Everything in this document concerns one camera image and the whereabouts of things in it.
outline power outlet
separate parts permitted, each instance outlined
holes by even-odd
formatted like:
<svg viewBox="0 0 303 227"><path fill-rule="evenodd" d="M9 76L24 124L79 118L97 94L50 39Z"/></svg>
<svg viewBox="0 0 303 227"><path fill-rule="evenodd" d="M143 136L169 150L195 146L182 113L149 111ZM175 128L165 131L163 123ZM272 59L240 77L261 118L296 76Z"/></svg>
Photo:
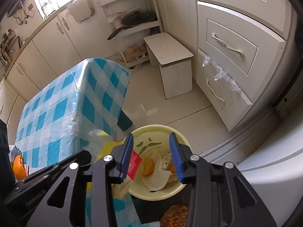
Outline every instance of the power outlet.
<svg viewBox="0 0 303 227"><path fill-rule="evenodd" d="M33 9L34 5L31 3L29 6L28 6L28 10L31 11Z"/></svg>

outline floor grout line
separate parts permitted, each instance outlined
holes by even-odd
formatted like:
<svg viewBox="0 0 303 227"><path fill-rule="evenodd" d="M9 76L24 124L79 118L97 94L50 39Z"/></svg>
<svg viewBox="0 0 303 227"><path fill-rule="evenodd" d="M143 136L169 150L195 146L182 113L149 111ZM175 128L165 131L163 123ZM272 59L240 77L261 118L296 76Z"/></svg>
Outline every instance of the floor grout line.
<svg viewBox="0 0 303 227"><path fill-rule="evenodd" d="M198 110L198 111L196 111L196 112L194 112L194 113L192 113L192 114L195 114L195 113L197 113L197 112L199 112L199 111L202 111L202 110L204 110L204 109L206 109L206 108L209 108L209 107L212 107L212 105L210 105L210 106L208 106L208 107L205 107L205 108L202 108L201 110ZM167 124L165 124L165 125L169 125L169 124L171 124L171 123L173 123L173 122L175 122L175 121L178 121L178 120L180 120L180 119L186 118L186 117L188 117L188 116L190 116L190 115L192 115L192 114L186 115L186 116L184 116L184 117L182 117L182 118L179 118L179 119L177 119L177 120L174 120L174 121L172 121L172 122L169 122L169 123L167 123Z"/></svg>

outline wall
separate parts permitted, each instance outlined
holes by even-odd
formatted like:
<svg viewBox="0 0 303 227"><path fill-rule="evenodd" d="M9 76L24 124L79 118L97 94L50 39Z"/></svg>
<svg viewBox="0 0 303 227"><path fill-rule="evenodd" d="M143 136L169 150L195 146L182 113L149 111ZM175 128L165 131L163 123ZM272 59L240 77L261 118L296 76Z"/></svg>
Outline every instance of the wall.
<svg viewBox="0 0 303 227"><path fill-rule="evenodd" d="M11 28L12 30L15 31L17 36L20 36L21 41L24 42L25 39L27 37L29 37L34 32L34 30L37 29L37 27L43 22L43 19L38 11L35 1L34 0L25 0L23 2L23 6L25 9L25 12L28 15L32 16L33 12L28 11L28 6L31 3L34 6L32 8L32 10L35 12L34 17L33 18L29 17L27 19L28 23L26 25L25 24L18 25L16 22L16 19L13 16L8 18L7 15L5 14L1 21L2 28L0 29L0 35L2 35L6 30Z"/></svg>

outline bucket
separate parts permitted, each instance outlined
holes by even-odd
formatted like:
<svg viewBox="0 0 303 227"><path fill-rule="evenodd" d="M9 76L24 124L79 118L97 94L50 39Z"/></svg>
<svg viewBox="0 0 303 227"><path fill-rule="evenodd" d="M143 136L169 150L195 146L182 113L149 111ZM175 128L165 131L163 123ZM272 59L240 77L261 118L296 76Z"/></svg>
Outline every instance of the bucket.
<svg viewBox="0 0 303 227"><path fill-rule="evenodd" d="M186 138L177 130L165 125L147 125L132 132L134 136L134 151L142 158L129 193L139 199L147 201L159 201L167 199L180 192L185 184L178 180L167 183L164 188L152 191L142 181L141 173L144 170L145 158L150 157L154 152L159 152L162 158L169 149L169 134L174 132L178 142L190 147Z"/></svg>

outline stool leg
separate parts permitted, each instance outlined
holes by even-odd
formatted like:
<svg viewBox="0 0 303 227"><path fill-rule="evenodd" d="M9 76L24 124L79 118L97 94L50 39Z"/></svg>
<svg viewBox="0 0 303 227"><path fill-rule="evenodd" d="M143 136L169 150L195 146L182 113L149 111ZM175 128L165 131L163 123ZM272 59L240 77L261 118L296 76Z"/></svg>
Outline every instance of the stool leg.
<svg viewBox="0 0 303 227"><path fill-rule="evenodd" d="M122 131L126 131L132 126L131 119L122 110L120 112L117 125Z"/></svg>

